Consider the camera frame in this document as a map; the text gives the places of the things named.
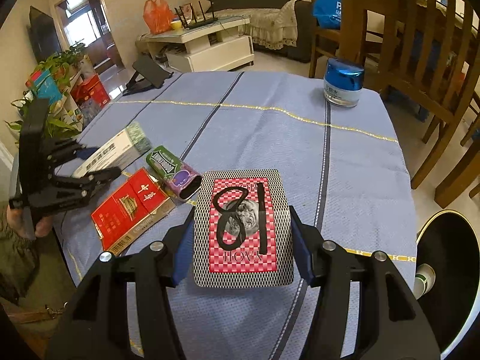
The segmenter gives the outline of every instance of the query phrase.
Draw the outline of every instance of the blue tablecloth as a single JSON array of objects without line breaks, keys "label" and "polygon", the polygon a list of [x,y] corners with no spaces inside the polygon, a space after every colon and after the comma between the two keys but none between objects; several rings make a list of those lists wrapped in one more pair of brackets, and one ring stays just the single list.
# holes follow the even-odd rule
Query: blue tablecloth
[{"label": "blue tablecloth", "polygon": [[[286,73],[176,74],[159,90],[121,97],[85,129],[80,142],[102,145],[131,121],[154,146],[165,145],[194,169],[280,171],[300,219],[357,253],[384,250],[410,286],[416,216],[410,177],[379,95],[363,90],[358,106],[330,105],[323,81]],[[71,174],[80,160],[59,172]],[[129,173],[146,166],[139,158]],[[125,181],[121,176],[85,209],[56,217],[68,267],[78,284],[102,252],[90,213]],[[183,223],[182,204],[128,249],[140,251]],[[352,284],[343,354],[355,345],[359,293]],[[293,284],[243,290],[197,287],[191,269],[169,289],[172,314],[188,359],[297,359],[310,328],[318,288],[295,267]],[[134,286],[128,288],[130,341],[141,353]]]}]

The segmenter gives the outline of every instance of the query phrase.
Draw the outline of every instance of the white coffee table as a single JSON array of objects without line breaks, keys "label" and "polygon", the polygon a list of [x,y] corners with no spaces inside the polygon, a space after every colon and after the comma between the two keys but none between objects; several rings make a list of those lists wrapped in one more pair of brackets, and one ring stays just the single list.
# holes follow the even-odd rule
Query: white coffee table
[{"label": "white coffee table", "polygon": [[[185,47],[166,52],[170,66],[181,72],[229,71],[254,62],[251,37],[239,36],[238,32],[238,26],[249,23],[248,17],[224,17],[193,30],[182,27],[177,31],[147,35],[143,39],[152,57],[155,57],[165,44],[184,44]],[[212,41],[210,34],[217,35],[216,41]]]}]

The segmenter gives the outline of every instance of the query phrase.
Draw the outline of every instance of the lion face illustration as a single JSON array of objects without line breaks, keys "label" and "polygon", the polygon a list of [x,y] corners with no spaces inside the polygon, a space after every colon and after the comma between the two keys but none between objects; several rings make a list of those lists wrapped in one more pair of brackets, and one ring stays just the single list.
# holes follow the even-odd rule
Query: lion face illustration
[{"label": "lion face illustration", "polygon": [[[230,209],[235,205],[237,199],[228,202],[223,207],[225,210]],[[242,221],[245,227],[245,234],[247,237],[255,234],[258,231],[258,203],[245,199],[237,208],[237,215]],[[240,232],[240,226],[233,218],[229,218],[229,221],[225,225],[225,231],[230,233],[234,237],[237,237]]]}]

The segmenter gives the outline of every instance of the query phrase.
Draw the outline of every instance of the red box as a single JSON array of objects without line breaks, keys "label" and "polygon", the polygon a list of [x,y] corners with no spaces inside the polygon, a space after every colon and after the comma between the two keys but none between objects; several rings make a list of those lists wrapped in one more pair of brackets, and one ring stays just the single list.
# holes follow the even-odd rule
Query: red box
[{"label": "red box", "polygon": [[103,250],[118,255],[174,206],[145,168],[140,169],[92,213]]},{"label": "red box", "polygon": [[79,93],[83,97],[83,101],[87,101],[91,97],[101,108],[110,101],[110,96],[100,82],[98,74],[81,83]]}]

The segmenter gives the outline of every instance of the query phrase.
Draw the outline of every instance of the handwritten number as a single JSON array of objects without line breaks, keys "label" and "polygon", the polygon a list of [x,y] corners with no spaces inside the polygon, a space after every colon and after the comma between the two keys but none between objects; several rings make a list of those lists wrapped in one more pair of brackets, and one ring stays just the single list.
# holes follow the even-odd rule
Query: handwritten number
[{"label": "handwritten number", "polygon": [[[241,197],[235,202],[230,209],[225,210],[220,207],[218,200],[222,197],[224,193],[229,191],[241,191]],[[260,232],[260,254],[267,254],[267,233],[266,233],[266,210],[265,210],[265,188],[263,187],[263,183],[257,183],[257,195],[258,195],[258,226]],[[220,214],[220,218],[218,219],[217,223],[217,242],[218,245],[225,251],[232,251],[240,247],[246,238],[245,233],[245,226],[243,225],[242,220],[239,218],[237,209],[243,203],[243,201],[248,196],[248,189],[244,187],[227,187],[217,193],[213,200],[213,206],[217,209]],[[235,241],[231,244],[226,244],[223,242],[223,235],[225,233],[225,226],[227,225],[228,221],[232,218],[239,227],[239,232]]]}]

